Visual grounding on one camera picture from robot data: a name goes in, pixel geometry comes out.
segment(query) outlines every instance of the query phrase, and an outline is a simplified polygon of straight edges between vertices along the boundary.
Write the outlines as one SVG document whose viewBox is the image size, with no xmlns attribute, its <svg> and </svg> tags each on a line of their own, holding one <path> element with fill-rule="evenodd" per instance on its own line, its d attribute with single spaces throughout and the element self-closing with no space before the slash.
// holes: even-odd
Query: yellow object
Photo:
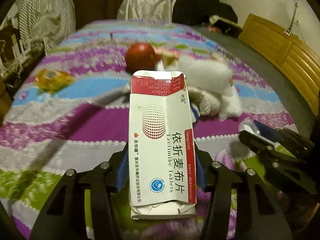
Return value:
<svg viewBox="0 0 320 240">
<path fill-rule="evenodd" d="M 38 88 L 49 93 L 55 93 L 60 89 L 70 85 L 73 77 L 66 72 L 59 70 L 42 69 L 36 75 L 35 84 Z"/>
<path fill-rule="evenodd" d="M 312 112 L 319 111 L 320 57 L 298 36 L 284 34 L 285 29 L 250 14 L 239 40 L 255 49 L 276 66 L 297 88 Z"/>
</svg>

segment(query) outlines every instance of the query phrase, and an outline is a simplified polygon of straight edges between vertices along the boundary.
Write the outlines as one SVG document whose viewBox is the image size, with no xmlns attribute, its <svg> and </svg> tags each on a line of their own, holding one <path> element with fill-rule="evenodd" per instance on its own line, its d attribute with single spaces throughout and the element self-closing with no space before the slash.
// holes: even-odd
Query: blue circular logo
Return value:
<svg viewBox="0 0 320 240">
<path fill-rule="evenodd" d="M 156 193 L 163 191 L 163 189 L 164 189 L 163 179 L 159 179 L 159 178 L 153 179 L 150 182 L 150 189 Z"/>
</svg>

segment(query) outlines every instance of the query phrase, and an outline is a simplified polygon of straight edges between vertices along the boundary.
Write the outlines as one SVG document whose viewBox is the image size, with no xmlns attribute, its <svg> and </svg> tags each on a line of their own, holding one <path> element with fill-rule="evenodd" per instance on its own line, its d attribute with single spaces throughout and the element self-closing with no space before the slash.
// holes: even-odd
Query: white wall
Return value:
<svg viewBox="0 0 320 240">
<path fill-rule="evenodd" d="M 242 27 L 249 13 L 270 20 L 287 29 L 293 16 L 295 0 L 220 0 L 233 7 Z M 320 22 L 306 0 L 299 0 L 292 33 L 299 36 L 320 57 Z"/>
</svg>

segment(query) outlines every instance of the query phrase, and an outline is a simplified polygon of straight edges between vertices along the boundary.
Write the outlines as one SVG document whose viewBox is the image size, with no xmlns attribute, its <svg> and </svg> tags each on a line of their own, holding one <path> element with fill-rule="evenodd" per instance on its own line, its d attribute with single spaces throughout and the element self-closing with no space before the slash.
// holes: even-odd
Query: red ball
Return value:
<svg viewBox="0 0 320 240">
<path fill-rule="evenodd" d="M 127 68 L 132 71 L 154 70 L 155 64 L 159 61 L 160 55 L 149 43 L 137 42 L 133 44 L 124 56 Z"/>
</svg>

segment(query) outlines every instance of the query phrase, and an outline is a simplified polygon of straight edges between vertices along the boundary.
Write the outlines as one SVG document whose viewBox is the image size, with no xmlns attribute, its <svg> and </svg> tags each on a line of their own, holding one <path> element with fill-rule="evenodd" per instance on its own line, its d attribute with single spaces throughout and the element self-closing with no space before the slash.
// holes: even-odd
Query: halftone cylinder graphic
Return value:
<svg viewBox="0 0 320 240">
<path fill-rule="evenodd" d="M 142 131 L 151 139 L 159 139 L 165 134 L 163 109 L 156 104 L 148 104 L 142 110 Z"/>
</svg>

